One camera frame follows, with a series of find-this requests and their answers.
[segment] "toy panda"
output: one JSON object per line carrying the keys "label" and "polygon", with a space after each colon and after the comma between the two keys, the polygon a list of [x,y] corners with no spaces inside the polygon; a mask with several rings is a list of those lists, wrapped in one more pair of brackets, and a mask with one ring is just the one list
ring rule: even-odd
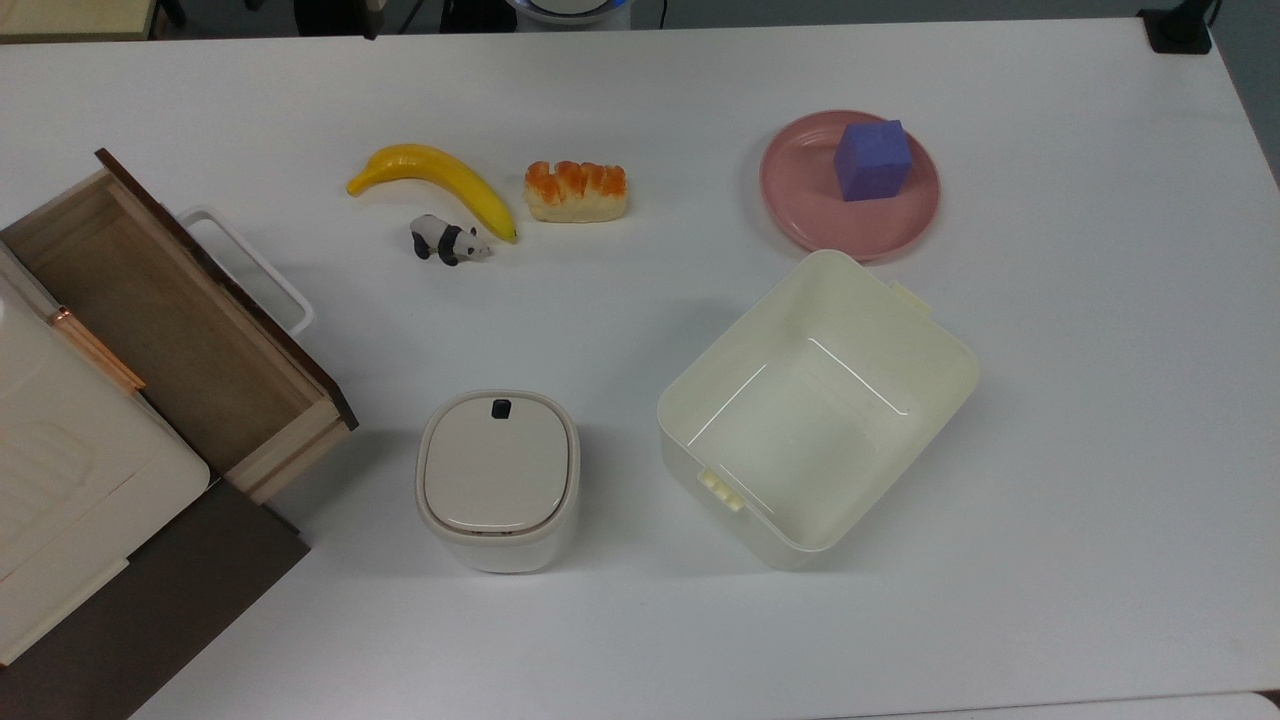
{"label": "toy panda", "polygon": [[475,228],[471,228],[468,234],[458,225],[451,225],[435,215],[422,215],[408,224],[408,231],[413,233],[415,255],[426,260],[434,250],[451,268],[458,264],[460,258],[479,260],[493,254],[489,243],[476,237]]}

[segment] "lidded container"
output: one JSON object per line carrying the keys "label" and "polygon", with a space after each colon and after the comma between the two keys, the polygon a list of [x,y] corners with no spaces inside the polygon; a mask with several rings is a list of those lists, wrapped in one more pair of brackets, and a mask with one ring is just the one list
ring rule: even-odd
{"label": "lidded container", "polygon": [[417,509],[463,562],[527,573],[577,524],[580,452],[568,413],[522,391],[479,391],[440,407],[417,454]]}
{"label": "lidded container", "polygon": [[662,393],[667,470],[765,564],[852,528],[978,383],[978,361],[901,286],[805,258]]}

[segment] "yellow banana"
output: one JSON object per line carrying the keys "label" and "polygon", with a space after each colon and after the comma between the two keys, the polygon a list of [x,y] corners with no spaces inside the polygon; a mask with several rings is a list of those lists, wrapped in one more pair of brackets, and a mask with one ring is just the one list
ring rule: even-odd
{"label": "yellow banana", "polygon": [[448,190],[475,214],[493,234],[516,242],[516,222],[507,204],[489,183],[448,152],[426,145],[390,145],[369,159],[365,169],[347,183],[347,193],[357,196],[380,182],[419,178]]}

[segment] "canister lid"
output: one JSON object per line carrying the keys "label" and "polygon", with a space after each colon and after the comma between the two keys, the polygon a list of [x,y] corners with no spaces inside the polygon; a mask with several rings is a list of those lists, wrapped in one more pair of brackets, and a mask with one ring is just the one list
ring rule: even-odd
{"label": "canister lid", "polygon": [[470,397],[428,439],[422,497],[445,528],[515,534],[550,519],[564,500],[570,442],[554,410],[529,397]]}

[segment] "pink plate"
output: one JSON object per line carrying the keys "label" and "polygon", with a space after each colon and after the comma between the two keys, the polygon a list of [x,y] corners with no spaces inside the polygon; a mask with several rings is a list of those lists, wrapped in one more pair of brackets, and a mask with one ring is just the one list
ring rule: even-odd
{"label": "pink plate", "polygon": [[800,247],[840,250],[864,263],[909,246],[929,227],[942,193],[938,169],[911,137],[911,172],[897,197],[845,202],[836,181],[836,146],[851,123],[883,122],[868,113],[827,110],[782,128],[760,161],[760,192],[773,222]]}

